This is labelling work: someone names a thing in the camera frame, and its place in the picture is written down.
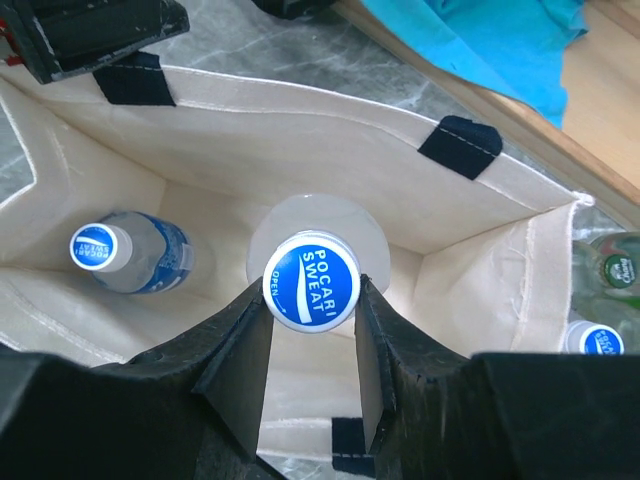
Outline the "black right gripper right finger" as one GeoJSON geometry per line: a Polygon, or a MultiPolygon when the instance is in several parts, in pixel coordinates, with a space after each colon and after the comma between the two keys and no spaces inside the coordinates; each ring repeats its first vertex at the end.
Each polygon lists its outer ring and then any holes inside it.
{"type": "Polygon", "coordinates": [[[632,355],[463,357],[368,277],[355,309],[366,450],[380,479],[635,479],[632,355]]]}

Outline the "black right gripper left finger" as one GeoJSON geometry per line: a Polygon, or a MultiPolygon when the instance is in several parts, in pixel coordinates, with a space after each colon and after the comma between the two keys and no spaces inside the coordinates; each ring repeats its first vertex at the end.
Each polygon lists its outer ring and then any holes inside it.
{"type": "Polygon", "coordinates": [[[273,320],[259,283],[125,364],[1,351],[5,479],[270,479],[257,453],[273,320]]]}

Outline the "blue-cap water bottle front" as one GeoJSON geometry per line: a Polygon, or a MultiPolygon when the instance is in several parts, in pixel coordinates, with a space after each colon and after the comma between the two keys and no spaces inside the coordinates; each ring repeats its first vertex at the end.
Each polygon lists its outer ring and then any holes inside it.
{"type": "Polygon", "coordinates": [[[247,279],[261,279],[265,302],[282,325],[305,334],[330,331],[353,316],[365,274],[384,292],[390,248],[359,204],[328,194],[289,197],[254,232],[247,279]]]}

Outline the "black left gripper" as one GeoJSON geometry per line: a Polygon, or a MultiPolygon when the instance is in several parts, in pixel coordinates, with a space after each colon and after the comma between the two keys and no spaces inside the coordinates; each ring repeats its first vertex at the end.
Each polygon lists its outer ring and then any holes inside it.
{"type": "Polygon", "coordinates": [[[41,84],[100,69],[189,31],[169,0],[1,0],[1,63],[41,84]]]}

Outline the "cream canvas tote bag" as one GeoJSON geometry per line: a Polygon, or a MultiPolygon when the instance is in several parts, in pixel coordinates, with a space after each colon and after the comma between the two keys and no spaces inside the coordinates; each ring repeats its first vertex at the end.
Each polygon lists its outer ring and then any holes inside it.
{"type": "MultiPolygon", "coordinates": [[[[489,126],[153,55],[47,85],[3,66],[1,105],[34,176],[1,205],[1,351],[125,364],[250,285],[262,291],[246,274],[261,221],[289,197],[328,194],[364,207],[389,244],[389,287],[360,280],[434,340],[467,358],[563,354],[572,221],[592,198],[507,155],[489,126]],[[71,236],[120,211],[186,232],[196,260],[184,283],[120,294],[75,265],[71,236]]],[[[327,459],[357,421],[371,455],[356,307],[315,334],[266,307],[257,453],[327,459]]]]}

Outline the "Chang soda bottle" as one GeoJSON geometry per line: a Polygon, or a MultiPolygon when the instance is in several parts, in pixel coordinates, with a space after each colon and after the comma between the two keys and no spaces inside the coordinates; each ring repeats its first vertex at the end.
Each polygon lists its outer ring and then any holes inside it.
{"type": "Polygon", "coordinates": [[[616,330],[639,351],[639,233],[618,232],[572,245],[572,308],[616,330]]]}

